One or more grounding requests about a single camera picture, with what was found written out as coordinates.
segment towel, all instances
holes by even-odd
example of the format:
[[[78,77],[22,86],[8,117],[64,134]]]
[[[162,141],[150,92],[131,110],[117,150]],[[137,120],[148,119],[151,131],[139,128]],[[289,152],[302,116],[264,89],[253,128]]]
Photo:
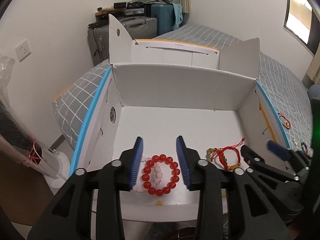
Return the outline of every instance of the towel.
[[[176,30],[180,27],[180,24],[182,23],[182,20],[183,20],[182,5],[179,3],[173,3],[172,5],[173,5],[173,9],[174,9],[174,15],[176,17],[176,20],[174,22],[172,30]]]

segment circular hole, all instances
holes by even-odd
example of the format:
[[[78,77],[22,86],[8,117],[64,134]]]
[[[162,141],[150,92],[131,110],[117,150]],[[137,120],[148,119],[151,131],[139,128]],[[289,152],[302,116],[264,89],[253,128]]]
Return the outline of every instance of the circular hole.
[[[110,110],[110,121],[112,123],[116,122],[116,110],[114,107],[111,107],[111,110]]]

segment orange bead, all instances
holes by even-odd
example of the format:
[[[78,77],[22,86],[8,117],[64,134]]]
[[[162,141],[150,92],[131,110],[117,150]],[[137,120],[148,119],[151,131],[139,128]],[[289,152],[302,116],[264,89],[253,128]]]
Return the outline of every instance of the orange bead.
[[[154,195],[156,193],[156,189],[154,187],[151,187],[151,188],[148,189],[148,193],[150,195]]]
[[[174,169],[172,172],[171,172],[171,174],[172,175],[174,175],[174,176],[178,176],[178,175],[180,175],[180,170],[179,169]]]
[[[170,189],[173,189],[176,187],[176,184],[174,182],[169,182],[167,185]]]
[[[162,191],[164,194],[169,194],[171,192],[171,189],[169,187],[164,187]]]
[[[163,163],[166,160],[167,156],[165,154],[160,154],[159,162]]]
[[[165,164],[170,164],[170,163],[173,162],[173,158],[172,157],[167,157],[164,162],[165,162]]]
[[[150,176],[148,174],[142,174],[141,179],[143,181],[148,181],[150,179]]]
[[[172,182],[177,183],[177,182],[180,180],[180,178],[179,178],[178,176],[172,176],[170,180],[171,180]]]
[[[161,196],[163,195],[163,190],[162,190],[162,189],[157,189],[157,190],[156,190],[156,195],[157,195],[158,197],[161,197]]]
[[[152,160],[157,163],[159,161],[159,156],[158,155],[153,155]]]
[[[151,182],[150,182],[150,181],[145,181],[145,182],[143,183],[143,187],[144,187],[144,188],[151,188]]]
[[[151,173],[151,168],[148,167],[148,166],[146,166],[146,167],[143,168],[143,172],[144,172],[145,174],[150,174],[150,173]]]
[[[173,170],[178,168],[178,166],[179,166],[179,164],[177,162],[173,162],[173,163],[170,164],[170,168],[173,169]]]
[[[153,165],[155,165],[154,161],[152,161],[152,160],[147,161],[147,166],[153,167]]]

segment gray suitcase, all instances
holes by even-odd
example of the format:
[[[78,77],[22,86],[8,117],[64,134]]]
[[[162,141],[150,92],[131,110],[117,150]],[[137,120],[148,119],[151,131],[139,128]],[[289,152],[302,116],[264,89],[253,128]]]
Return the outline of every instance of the gray suitcase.
[[[119,20],[133,39],[152,39],[157,36],[157,19],[129,17]],[[109,59],[109,26],[88,30],[88,43],[94,65]]]

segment power outlet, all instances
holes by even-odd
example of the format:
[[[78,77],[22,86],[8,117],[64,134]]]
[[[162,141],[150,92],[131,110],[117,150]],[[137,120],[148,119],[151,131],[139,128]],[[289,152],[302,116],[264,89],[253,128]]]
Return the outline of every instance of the power outlet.
[[[16,47],[16,53],[19,61],[22,61],[26,56],[28,56],[31,53],[28,40],[25,40],[18,47]]]

